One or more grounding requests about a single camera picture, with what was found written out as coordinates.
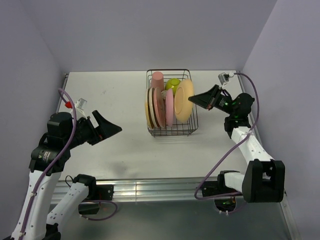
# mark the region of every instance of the yellow cup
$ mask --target yellow cup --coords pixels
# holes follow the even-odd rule
[[[175,95],[180,82],[181,81],[178,78],[171,78],[169,81],[166,82],[165,90],[168,91],[169,89],[172,89],[173,95]]]

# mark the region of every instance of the white table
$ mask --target white table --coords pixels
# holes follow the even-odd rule
[[[219,84],[225,71],[190,71],[195,94]],[[242,92],[237,77],[226,89],[233,97]],[[87,174],[97,179],[190,178],[205,176],[234,145],[224,130],[226,113],[197,108],[199,128],[190,136],[152,137],[147,130],[144,98],[145,71],[71,72],[65,90],[73,101],[87,100],[85,113],[98,110],[122,132],[94,146],[87,143],[71,151],[61,175]],[[69,110],[61,103],[60,112]],[[213,174],[221,170],[246,171],[247,165],[236,149]]]

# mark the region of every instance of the gray wall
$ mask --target gray wall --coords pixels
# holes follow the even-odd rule
[[[285,188],[304,240],[320,235],[319,11],[319,0],[278,0],[243,69],[259,93],[262,142],[285,163]]]
[[[21,0],[65,72],[241,70],[276,0]]]
[[[55,112],[63,75],[18,0],[0,0],[0,239],[18,221],[31,151]]]

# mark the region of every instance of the plate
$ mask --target plate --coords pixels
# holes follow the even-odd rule
[[[166,112],[165,112],[165,104],[162,98],[161,89],[160,87],[156,87],[154,89],[153,94],[153,106],[155,110],[155,116],[157,122],[159,123],[160,127],[166,127]]]
[[[174,124],[174,91],[170,88],[165,96],[165,120],[169,127]]]
[[[149,89],[149,104],[148,105],[150,108],[150,115],[151,115],[153,125],[156,128],[159,128],[159,123],[157,121],[156,112],[155,112],[155,108],[154,108],[154,92],[155,92],[155,89],[153,87]]]
[[[181,123],[187,122],[192,113],[193,103],[188,98],[193,95],[195,95],[195,91],[191,79],[183,80],[179,84],[174,98],[175,117]]]
[[[154,123],[151,120],[150,107],[149,107],[149,89],[145,91],[145,99],[144,99],[144,110],[145,110],[145,118],[146,124],[149,128],[153,129]]]

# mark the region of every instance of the metal wire basket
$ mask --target metal wire basket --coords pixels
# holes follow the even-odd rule
[[[146,71],[146,88],[150,88],[152,74],[154,72],[161,72],[163,73],[164,84],[170,79],[176,78],[180,81],[185,79],[191,79],[191,74],[188,69],[150,69]],[[147,129],[149,133],[154,137],[159,136],[183,136],[183,135],[190,135],[195,130],[198,129],[198,112],[197,106],[194,104],[191,116],[189,117],[186,123],[181,123],[177,119],[175,119],[173,126],[170,127],[166,125],[165,127],[154,127],[149,128],[147,125]]]

